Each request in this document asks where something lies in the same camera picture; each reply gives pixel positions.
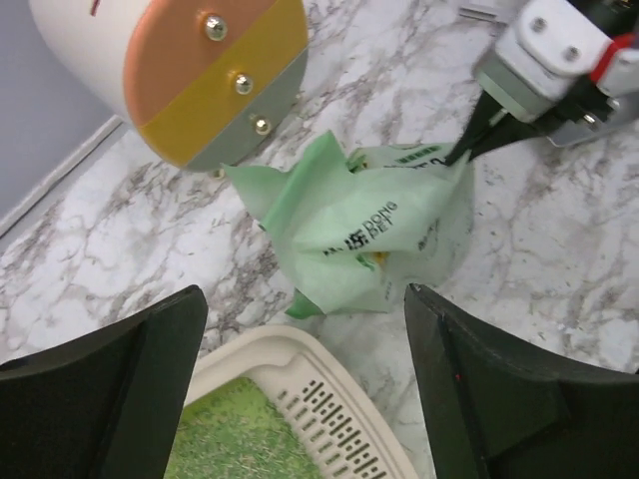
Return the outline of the green cat litter bag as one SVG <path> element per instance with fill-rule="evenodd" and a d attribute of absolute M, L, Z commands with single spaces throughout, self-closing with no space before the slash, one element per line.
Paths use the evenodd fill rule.
<path fill-rule="evenodd" d="M 412 283 L 437 286 L 463 263 L 474 215 L 474 167 L 450 144 L 360 148 L 332 133 L 289 170 L 229 167 L 295 293 L 288 315 L 388 312 Z"/>

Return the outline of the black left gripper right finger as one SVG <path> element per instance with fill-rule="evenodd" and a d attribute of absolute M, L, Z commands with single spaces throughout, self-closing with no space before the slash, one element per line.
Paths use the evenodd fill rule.
<path fill-rule="evenodd" d="M 404 317 L 440 478 L 634 478 L 638 377 L 535 346 L 417 284 Z"/>

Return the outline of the grey plastic bag clip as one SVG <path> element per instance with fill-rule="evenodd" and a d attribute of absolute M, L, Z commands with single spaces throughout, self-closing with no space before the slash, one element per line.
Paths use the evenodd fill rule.
<path fill-rule="evenodd" d="M 490 7 L 466 3 L 460 5 L 457 14 L 463 18 L 469 18 L 477 21 L 485 21 L 495 24 L 507 24 L 513 18 L 514 13 L 503 8 Z"/>

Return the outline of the green cat litter pellets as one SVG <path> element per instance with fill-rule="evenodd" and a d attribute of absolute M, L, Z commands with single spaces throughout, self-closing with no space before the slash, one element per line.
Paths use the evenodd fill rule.
<path fill-rule="evenodd" d="M 267 396 L 240 377 L 183 410 L 165 476 L 310 479 L 321 474 Z"/>

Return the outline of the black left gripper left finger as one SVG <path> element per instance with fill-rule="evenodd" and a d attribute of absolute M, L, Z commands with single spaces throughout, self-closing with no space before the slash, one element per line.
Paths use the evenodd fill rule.
<path fill-rule="evenodd" d="M 190 285 L 1 366 L 4 478 L 163 477 L 208 305 Z"/>

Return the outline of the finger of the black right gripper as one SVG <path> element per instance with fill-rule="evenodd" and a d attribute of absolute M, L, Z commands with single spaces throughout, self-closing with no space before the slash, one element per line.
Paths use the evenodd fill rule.
<path fill-rule="evenodd" d="M 488 93 L 482 92 L 463 134 L 445 156 L 444 163 L 452 166 L 466 153 L 473 160 L 484 153 L 533 137 L 533 126 L 515 119 Z"/>

